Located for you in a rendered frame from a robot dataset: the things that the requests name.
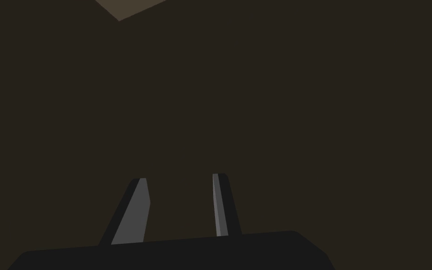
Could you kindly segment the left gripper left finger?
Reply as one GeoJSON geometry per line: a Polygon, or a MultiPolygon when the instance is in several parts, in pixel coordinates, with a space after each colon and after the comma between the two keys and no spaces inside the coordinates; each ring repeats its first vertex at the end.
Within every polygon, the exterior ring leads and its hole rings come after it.
{"type": "Polygon", "coordinates": [[[146,178],[130,181],[100,242],[100,246],[143,242],[150,209],[146,178]]]}

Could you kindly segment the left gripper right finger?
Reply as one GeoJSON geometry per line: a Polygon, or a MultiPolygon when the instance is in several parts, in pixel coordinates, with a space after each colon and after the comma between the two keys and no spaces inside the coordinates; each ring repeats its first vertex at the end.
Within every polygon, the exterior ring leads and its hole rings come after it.
{"type": "Polygon", "coordinates": [[[242,235],[228,175],[214,173],[212,185],[216,235],[218,237],[242,235]]]}

